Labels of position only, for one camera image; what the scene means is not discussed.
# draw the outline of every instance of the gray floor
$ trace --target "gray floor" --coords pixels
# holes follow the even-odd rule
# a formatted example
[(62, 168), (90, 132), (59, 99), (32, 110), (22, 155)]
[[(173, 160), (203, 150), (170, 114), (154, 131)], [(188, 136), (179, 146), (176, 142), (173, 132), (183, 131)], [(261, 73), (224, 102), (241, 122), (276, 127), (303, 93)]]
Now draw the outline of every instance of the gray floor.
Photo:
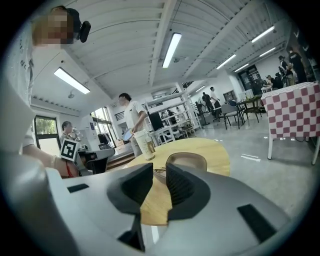
[[(259, 123), (251, 114), (240, 130), (233, 117), (227, 130), (223, 119), (212, 122), (212, 116), (205, 118), (210, 124), (197, 130), (196, 136), (216, 140), (224, 146), (230, 158), (230, 176), (264, 195), (291, 218), (297, 216), (320, 178), (320, 157), (311, 165), (315, 149), (311, 143), (298, 142), (295, 138), (275, 139), (272, 160), (268, 160), (269, 124), (265, 113), (258, 116)], [(147, 251), (167, 229), (141, 226)]]

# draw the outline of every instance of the green trees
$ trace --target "green trees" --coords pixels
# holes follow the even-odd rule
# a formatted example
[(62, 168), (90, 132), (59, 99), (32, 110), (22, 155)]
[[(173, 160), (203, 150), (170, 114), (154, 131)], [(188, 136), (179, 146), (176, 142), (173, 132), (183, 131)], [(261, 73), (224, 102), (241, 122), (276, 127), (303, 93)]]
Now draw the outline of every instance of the green trees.
[(56, 121), (37, 117), (35, 119), (36, 134), (57, 134)]

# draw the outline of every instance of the round table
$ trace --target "round table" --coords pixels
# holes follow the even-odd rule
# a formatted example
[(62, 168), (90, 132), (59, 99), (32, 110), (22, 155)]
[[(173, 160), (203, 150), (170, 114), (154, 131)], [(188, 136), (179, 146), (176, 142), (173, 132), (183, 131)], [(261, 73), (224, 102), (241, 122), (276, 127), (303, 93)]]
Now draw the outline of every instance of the round table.
[[(224, 176), (230, 175), (230, 161), (225, 148), (217, 141), (207, 138), (186, 138), (163, 144), (155, 148), (155, 158), (147, 161), (143, 155), (129, 162), (125, 168), (153, 163), (154, 169), (164, 168), (173, 153), (189, 152), (203, 156), (207, 171)], [(153, 176), (152, 187), (141, 208), (141, 223), (150, 226), (166, 226), (168, 211), (172, 208), (167, 186)]]

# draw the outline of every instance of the red and white checkered cloth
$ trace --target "red and white checkered cloth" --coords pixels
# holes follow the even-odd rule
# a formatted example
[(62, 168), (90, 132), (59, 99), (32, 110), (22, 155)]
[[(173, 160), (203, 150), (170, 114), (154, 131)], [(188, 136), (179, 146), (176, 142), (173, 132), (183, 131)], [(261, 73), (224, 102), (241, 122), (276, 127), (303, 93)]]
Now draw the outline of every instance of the red and white checkered cloth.
[(270, 91), (261, 100), (272, 138), (320, 136), (319, 83), (303, 82)]

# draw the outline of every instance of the ceiling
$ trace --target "ceiling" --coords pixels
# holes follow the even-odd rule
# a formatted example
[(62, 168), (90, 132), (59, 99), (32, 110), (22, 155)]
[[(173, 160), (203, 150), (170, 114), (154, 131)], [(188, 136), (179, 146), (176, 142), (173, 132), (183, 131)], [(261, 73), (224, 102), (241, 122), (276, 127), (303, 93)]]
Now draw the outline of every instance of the ceiling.
[[(288, 16), (269, 0), (72, 0), (59, 4), (76, 9), (82, 22), (91, 23), (87, 42), (76, 41), (63, 51), (74, 62), (65, 63), (64, 69), (91, 92), (81, 95), (75, 90), (78, 95), (67, 103), (59, 100), (71, 88), (51, 77), (67, 59), (55, 51), (52, 56), (38, 54), (44, 60), (33, 92), (80, 111), (89, 104), (107, 105), (123, 92), (137, 95), (175, 82), (216, 77), (216, 67), (233, 54), (236, 57), (224, 69), (253, 64), (275, 46), (276, 51), (283, 50), (291, 28)], [(272, 25), (276, 33), (251, 43)], [(173, 33), (182, 34), (175, 62), (162, 68)], [(55, 92), (50, 90), (52, 83)]]

